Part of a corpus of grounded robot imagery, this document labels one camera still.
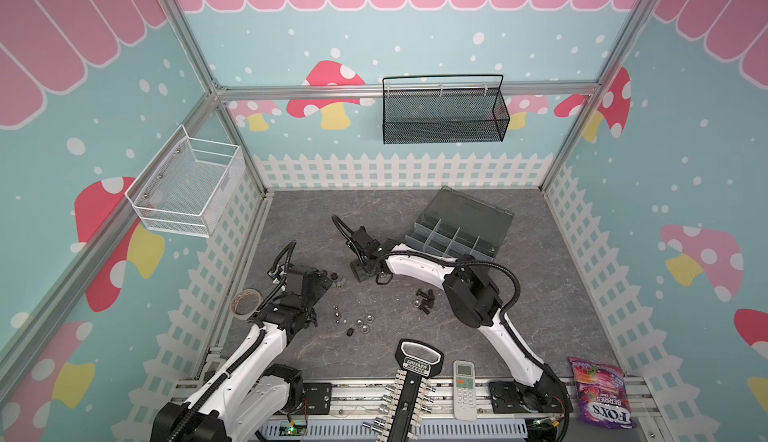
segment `purple candy bag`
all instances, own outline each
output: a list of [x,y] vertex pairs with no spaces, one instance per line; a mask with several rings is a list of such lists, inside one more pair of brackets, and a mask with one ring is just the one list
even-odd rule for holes
[[594,364],[571,357],[581,420],[607,429],[631,429],[624,371],[613,365]]

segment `white picket fence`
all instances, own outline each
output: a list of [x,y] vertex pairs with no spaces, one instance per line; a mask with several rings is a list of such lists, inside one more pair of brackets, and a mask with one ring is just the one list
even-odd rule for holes
[[572,167],[562,168],[548,191],[555,219],[565,237],[582,280],[602,317],[620,362],[629,374],[646,379],[667,426],[677,440],[715,442],[720,426],[696,406],[699,389],[683,382],[678,369],[683,360],[664,348],[667,332],[653,328],[651,307],[638,301],[640,287],[628,281],[629,267],[619,265],[618,248],[608,244],[609,232],[600,231],[600,217],[591,214],[592,203],[578,189]]
[[245,244],[248,224],[258,209],[260,196],[246,173],[224,209],[199,264],[189,270],[190,285],[179,290],[179,310],[168,312],[168,332],[157,336],[160,350],[144,362],[144,386],[128,393],[133,404],[128,418],[112,426],[118,442],[149,441],[152,422],[170,401],[179,379],[188,378],[197,355],[205,351],[205,339],[214,324],[216,307],[226,293],[237,252]]
[[431,188],[431,187],[513,187],[533,188],[541,185],[544,174],[552,164],[552,154],[539,158],[533,154],[524,159],[522,154],[507,158],[506,154],[494,159],[491,154],[466,159],[456,154],[447,158],[413,154],[399,158],[397,154],[385,159],[379,154],[359,159],[351,155],[343,159],[331,155],[323,159],[315,155],[308,159],[270,155],[266,160],[254,157],[256,167],[265,185],[276,190],[307,190],[324,188]]

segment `white remote control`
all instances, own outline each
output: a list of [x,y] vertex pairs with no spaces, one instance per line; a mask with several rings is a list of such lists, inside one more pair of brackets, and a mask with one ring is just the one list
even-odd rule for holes
[[475,365],[456,360],[453,363],[453,417],[459,420],[476,420]]

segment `gray tabletop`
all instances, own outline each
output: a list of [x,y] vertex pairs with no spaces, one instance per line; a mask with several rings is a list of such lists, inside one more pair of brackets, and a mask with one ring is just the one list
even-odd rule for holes
[[[495,261],[520,279],[522,295],[509,316],[531,349],[561,376],[572,374],[568,357],[616,364],[605,332],[571,261],[560,232],[538,190],[474,190],[474,197],[514,212],[514,220]],[[452,374],[454,360],[470,360],[478,377],[508,377],[502,358],[476,329],[466,327],[451,312],[442,291],[427,315],[411,305],[418,288],[426,283],[395,276],[388,285],[358,283],[350,262],[354,254],[331,223],[337,214],[348,226],[365,226],[383,242],[399,238],[435,196],[432,190],[365,190],[277,192],[256,248],[247,288],[262,294],[273,285],[266,271],[278,252],[297,240],[292,262],[310,265],[347,278],[343,288],[331,287],[315,306],[319,327],[299,332],[275,360],[302,370],[312,378],[389,378],[398,369],[394,359],[397,341],[414,338],[446,354],[443,376]],[[491,271],[503,301],[512,295],[512,284]],[[333,306],[338,305],[340,324]],[[373,314],[371,331],[346,330],[355,320]],[[235,320],[224,354],[229,356],[243,341],[250,326]]]

